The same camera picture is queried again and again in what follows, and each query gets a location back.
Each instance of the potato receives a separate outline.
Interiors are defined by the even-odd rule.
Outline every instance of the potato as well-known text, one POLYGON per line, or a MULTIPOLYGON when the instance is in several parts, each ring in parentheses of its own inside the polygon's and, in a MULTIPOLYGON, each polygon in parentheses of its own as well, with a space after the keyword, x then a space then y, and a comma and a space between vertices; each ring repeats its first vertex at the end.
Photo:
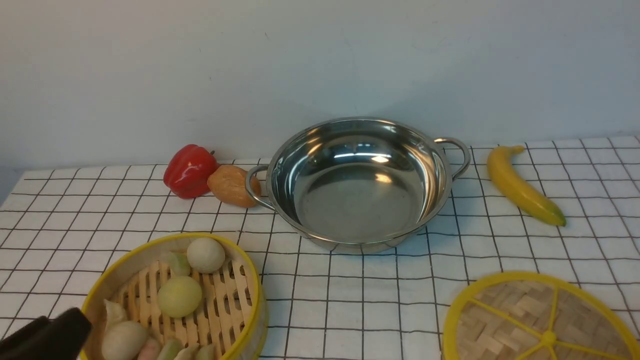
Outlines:
MULTIPOLYGON (((209 176, 207 185, 213 195, 225 204, 240 206, 241 208, 252 208, 256 202, 249 196, 244 188, 246 171, 233 165, 220 165, 220 167, 209 176)), ((251 189, 260 196, 260 181, 253 176, 251 178, 251 189)))

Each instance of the red bell pepper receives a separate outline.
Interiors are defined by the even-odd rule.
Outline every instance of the red bell pepper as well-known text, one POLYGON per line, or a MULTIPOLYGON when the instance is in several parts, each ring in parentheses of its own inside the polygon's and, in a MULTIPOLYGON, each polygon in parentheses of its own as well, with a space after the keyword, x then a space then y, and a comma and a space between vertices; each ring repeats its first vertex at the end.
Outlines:
POLYGON ((193 199, 209 192, 207 178, 220 167, 213 152, 187 145, 177 152, 164 172, 164 184, 181 199, 193 199))

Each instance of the grid tablecloth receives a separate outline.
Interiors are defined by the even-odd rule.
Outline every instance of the grid tablecloth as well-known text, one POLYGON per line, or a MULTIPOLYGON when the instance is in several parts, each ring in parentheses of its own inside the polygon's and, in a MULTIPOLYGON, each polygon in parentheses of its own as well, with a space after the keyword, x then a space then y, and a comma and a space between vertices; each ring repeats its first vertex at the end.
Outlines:
MULTIPOLYGON (((0 208, 0 337, 81 306, 122 254, 181 231, 237 241, 261 270, 270 312, 264 359, 439 359, 455 294, 506 270, 576 284, 638 337, 638 138, 528 143, 514 158, 562 208, 563 228, 523 215, 500 195, 486 173, 490 149, 472 148, 473 164, 425 229, 366 256, 329 254, 264 208, 247 211, 211 195, 179 199, 161 180, 166 165, 26 172, 0 208)), ((460 151, 446 153, 461 163, 460 151)))

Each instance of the white wall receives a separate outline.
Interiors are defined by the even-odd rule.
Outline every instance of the white wall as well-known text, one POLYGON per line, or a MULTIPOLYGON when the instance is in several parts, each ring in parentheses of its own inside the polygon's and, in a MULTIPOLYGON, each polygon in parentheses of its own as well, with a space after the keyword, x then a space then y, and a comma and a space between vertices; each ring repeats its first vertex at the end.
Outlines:
POLYGON ((0 165, 269 156, 377 115, 471 143, 640 131, 638 0, 0 1, 0 165))

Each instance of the pot rim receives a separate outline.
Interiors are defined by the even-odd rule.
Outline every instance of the pot rim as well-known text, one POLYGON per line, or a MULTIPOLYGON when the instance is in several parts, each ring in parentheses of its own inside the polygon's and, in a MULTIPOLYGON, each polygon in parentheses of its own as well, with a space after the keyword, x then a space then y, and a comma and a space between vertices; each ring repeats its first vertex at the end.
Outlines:
POLYGON ((318 240, 326 241, 328 243, 335 244, 336 246, 342 245, 342 246, 361 247, 363 245, 375 245, 375 244, 379 244, 379 243, 385 243, 387 241, 390 241, 390 240, 393 240, 393 239, 396 239, 396 238, 400 238, 402 236, 408 236, 409 234, 412 234, 415 231, 417 231, 418 229, 420 229, 429 220, 431 220, 438 212, 440 212, 440 210, 444 206, 445 202, 447 202, 447 199, 449 198, 449 196, 448 195, 447 196, 440 196, 440 198, 438 199, 438 202, 433 207, 433 209, 428 214, 426 214, 422 220, 420 220, 419 222, 415 223, 415 225, 413 225, 411 227, 408 227, 406 229, 402 229, 400 231, 396 231, 395 233, 391 233, 391 234, 385 235, 383 238, 375 238, 375 240, 367 241, 367 242, 351 242, 351 241, 333 240, 333 239, 331 239, 330 237, 328 237, 326 235, 323 235, 323 234, 317 233, 317 232, 315 232, 313 230, 310 230, 307 227, 305 227, 304 225, 300 224, 299 222, 293 220, 282 209, 280 204, 275 200, 275 197, 273 196, 273 191, 271 189, 271 178, 272 178, 271 175, 273 173, 273 169, 276 167, 276 163, 278 162, 278 160, 280 159, 280 157, 282 156, 284 151, 290 146, 290 144, 293 143, 293 141, 295 141, 301 135, 304 135, 305 133, 308 133, 309 131, 311 131, 313 129, 317 129, 317 128, 325 126, 327 124, 334 124, 334 123, 337 123, 337 122, 346 122, 346 121, 354 121, 354 120, 374 121, 374 122, 381 122, 381 123, 385 123, 385 124, 389 124, 389 125, 393 125, 393 126, 397 126, 397 127, 403 127, 405 129, 413 131, 414 133, 419 135, 420 138, 423 140, 423 142, 428 143, 429 147, 431 149, 435 150, 435 152, 438 153, 438 155, 440 156, 440 159, 442 160, 442 165, 444 166, 444 169, 445 169, 445 171, 443 173, 443 176, 446 177, 445 178, 445 189, 444 189, 444 191, 442 193, 443 194, 448 194, 451 191, 451 183, 453 182, 453 180, 452 180, 452 175, 451 175, 452 170, 451 170, 451 165, 449 164, 449 160, 447 159, 446 155, 444 154, 444 151, 442 150, 442 148, 440 146, 438 146, 438 144, 436 142, 434 142, 432 138, 426 136, 422 131, 419 131, 418 129, 415 129, 414 127, 411 127, 411 126, 406 125, 406 124, 402 124, 402 123, 397 122, 397 121, 384 119, 384 118, 379 118, 379 117, 341 117, 341 118, 337 118, 337 119, 323 121, 323 122, 314 124, 312 126, 309 126, 309 127, 305 128, 304 130, 299 131, 298 133, 296 133, 292 137, 290 137, 286 142, 284 142, 278 148, 278 150, 275 152, 275 154, 271 158, 271 161, 269 162, 269 167, 267 168, 266 181, 265 181, 266 190, 267 190, 267 196, 269 197, 269 200, 271 201, 271 205, 274 207, 274 209, 275 209, 277 214, 279 214, 282 218, 284 218, 284 220, 289 225, 293 226, 299 232, 304 233, 304 234, 306 234, 306 235, 308 235, 310 237, 313 237, 314 239, 318 239, 318 240))

